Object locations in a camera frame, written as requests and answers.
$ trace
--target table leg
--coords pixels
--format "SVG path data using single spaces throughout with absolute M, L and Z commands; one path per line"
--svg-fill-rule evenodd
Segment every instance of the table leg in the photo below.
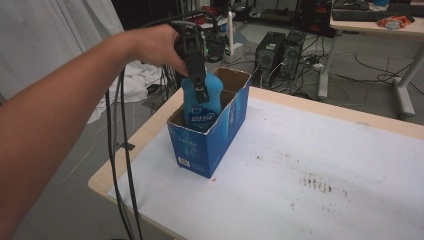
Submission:
M 319 75 L 319 87 L 318 87 L 318 99 L 326 99 L 328 95 L 328 71 L 330 69 L 331 61 L 335 54 L 336 44 L 340 37 L 342 36 L 343 31 L 338 30 L 333 39 L 333 45 L 331 46 L 330 52 L 328 53 L 327 61 L 325 66 L 321 69 Z
M 409 67 L 406 74 L 403 78 L 396 77 L 394 80 L 394 85 L 396 93 L 400 102 L 401 115 L 412 117 L 415 116 L 414 107 L 412 106 L 411 98 L 409 97 L 408 90 L 406 86 L 412 80 L 412 77 L 424 63 L 424 44 L 421 49 L 418 51 L 417 55 L 414 58 L 411 66 Z

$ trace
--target computer tower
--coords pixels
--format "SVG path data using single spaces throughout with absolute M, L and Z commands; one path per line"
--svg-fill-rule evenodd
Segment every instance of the computer tower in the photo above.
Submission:
M 270 87 L 278 75 L 279 64 L 283 60 L 284 39 L 286 34 L 268 32 L 256 48 L 254 82 L 261 87 Z
M 284 40 L 283 64 L 278 77 L 283 80 L 293 80 L 296 76 L 297 66 L 302 55 L 303 43 L 306 34 L 301 31 L 291 30 Z
M 282 60 L 283 44 L 286 34 L 268 32 L 256 48 L 255 69 L 273 70 Z
M 336 32 L 330 27 L 332 1 L 298 0 L 298 5 L 294 19 L 296 29 L 320 36 L 334 37 Z

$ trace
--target blue bottle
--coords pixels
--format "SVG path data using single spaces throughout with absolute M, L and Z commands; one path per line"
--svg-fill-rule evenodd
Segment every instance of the blue bottle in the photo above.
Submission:
M 206 72 L 205 86 L 209 95 L 209 102 L 199 103 L 192 81 L 184 78 L 181 87 L 184 91 L 184 124 L 185 127 L 198 132 L 206 132 L 222 112 L 221 79 L 210 72 Z

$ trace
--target hand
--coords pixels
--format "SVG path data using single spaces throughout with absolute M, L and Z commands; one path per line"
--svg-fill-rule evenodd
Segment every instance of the hand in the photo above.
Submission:
M 152 65 L 169 65 L 187 76 L 184 61 L 174 49 L 178 33 L 169 25 L 131 30 L 125 32 L 130 45 L 130 60 L 140 60 Z

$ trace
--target bottle label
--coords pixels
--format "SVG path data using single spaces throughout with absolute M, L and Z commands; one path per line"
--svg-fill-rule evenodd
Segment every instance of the bottle label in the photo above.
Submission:
M 206 132 L 218 118 L 215 112 L 204 107 L 192 107 L 191 112 L 188 113 L 189 128 Z

